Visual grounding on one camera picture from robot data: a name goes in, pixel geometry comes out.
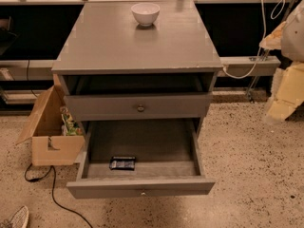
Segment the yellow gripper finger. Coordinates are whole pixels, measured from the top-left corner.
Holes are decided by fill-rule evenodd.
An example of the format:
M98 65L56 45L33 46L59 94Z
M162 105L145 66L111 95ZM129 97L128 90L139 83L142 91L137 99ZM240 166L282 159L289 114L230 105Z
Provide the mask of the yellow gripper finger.
M261 40L259 46L264 49L281 49L281 39L286 22L279 24L269 35Z
M292 62L275 71L271 97L265 105L266 122L283 122L304 103L304 63Z

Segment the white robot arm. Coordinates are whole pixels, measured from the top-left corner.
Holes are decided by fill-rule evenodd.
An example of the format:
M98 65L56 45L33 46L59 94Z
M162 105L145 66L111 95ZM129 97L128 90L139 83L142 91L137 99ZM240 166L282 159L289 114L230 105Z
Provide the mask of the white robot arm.
M286 69L275 71L272 96L266 104L265 121L283 122L304 103L304 1L259 45L269 50L280 49L292 61Z

